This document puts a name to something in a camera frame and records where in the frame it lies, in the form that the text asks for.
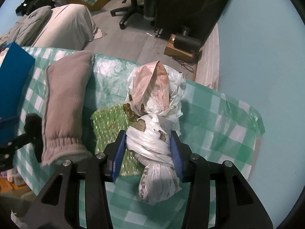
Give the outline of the blue cardboard box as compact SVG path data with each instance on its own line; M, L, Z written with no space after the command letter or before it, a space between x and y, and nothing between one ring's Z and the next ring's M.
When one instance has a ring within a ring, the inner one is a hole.
M1 145L14 138L19 122L18 104L35 59L15 42L5 48L1 65Z

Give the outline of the knotted white plastic bag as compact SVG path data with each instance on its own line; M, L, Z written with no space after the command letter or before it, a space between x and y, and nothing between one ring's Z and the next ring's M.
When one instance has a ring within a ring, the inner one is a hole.
M172 131L180 134L186 79L181 72L154 61L135 68L128 84L124 111L131 125L126 147L145 167L139 197L145 203L165 201L180 191L170 141Z

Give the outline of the green scrub sponge cloth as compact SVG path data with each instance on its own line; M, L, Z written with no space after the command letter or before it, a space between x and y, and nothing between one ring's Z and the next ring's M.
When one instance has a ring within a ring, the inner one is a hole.
M118 104L103 110L95 111L91 116L91 124L96 137L95 153L102 152L106 146L115 142L122 130L127 130L131 125L124 112L124 105ZM141 175L144 166L134 157L134 153L125 151L119 175Z

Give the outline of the green checkered tablecloth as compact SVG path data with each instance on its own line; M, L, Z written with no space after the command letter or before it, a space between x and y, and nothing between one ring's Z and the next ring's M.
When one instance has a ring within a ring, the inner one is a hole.
M39 47L26 47L25 51L35 58L35 65L19 103L19 133L24 131L27 114L42 112L46 67L71 53L66 49ZM88 149L96 145L92 113L125 101L127 79L135 67L132 61L96 54L83 109L83 142ZM255 144L265 133L258 111L192 81L186 83L181 105L180 140L209 161L232 161L248 178L254 166ZM167 201L147 204L139 199L139 182L139 176L119 177L115 183L106 185L114 228L180 228L188 197L187 185L183 184Z

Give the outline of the black cabinet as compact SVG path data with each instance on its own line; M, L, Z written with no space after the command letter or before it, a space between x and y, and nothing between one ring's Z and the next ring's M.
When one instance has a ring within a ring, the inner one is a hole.
M203 45L229 0L155 0L155 27L172 34L190 29L189 36Z

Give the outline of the white draped sheet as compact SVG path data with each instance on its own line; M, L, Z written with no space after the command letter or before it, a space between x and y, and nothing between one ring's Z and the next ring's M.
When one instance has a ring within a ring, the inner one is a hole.
M52 9L50 19L32 46L82 50L87 42L102 37L102 30L86 6L68 4Z

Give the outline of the small cardboard box on floor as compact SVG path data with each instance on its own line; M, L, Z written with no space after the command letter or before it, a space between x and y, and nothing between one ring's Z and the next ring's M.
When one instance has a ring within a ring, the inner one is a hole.
M193 61L194 54L174 47L176 35L171 34L168 43L166 44L164 54L170 57L175 57L179 60Z

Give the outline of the grey quilted blanket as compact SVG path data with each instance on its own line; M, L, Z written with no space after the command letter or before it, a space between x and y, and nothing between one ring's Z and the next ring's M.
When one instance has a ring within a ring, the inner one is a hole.
M1 35L1 47L15 42L19 46L31 46L48 20L51 18L51 6L43 6L29 15L23 16L13 28Z

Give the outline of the grey fleece sleeve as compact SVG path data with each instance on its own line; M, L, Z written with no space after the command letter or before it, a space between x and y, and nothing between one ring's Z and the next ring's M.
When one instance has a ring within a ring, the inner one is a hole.
M90 51L78 51L46 69L42 166L66 159L79 162L92 156L82 143L82 113L94 59Z

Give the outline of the black cylinder speaker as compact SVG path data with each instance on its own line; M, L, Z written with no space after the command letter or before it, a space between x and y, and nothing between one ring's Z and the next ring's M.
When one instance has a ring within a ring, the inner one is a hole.
M189 36L190 29L188 27L182 28L182 33L175 35L173 46L185 52L199 52L201 48L201 41L199 39Z

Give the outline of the black clothes pile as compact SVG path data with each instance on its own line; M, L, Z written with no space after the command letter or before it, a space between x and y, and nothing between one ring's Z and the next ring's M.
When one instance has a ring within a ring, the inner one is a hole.
M15 13L17 15L29 15L36 9L44 6L55 8L54 2L52 0L24 0L24 2L22 2L15 9Z

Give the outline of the black sock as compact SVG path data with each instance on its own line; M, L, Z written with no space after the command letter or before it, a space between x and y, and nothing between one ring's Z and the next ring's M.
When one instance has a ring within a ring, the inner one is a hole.
M42 163L42 118L35 113L27 114L24 130L31 137L30 142L34 146L34 153L38 163Z

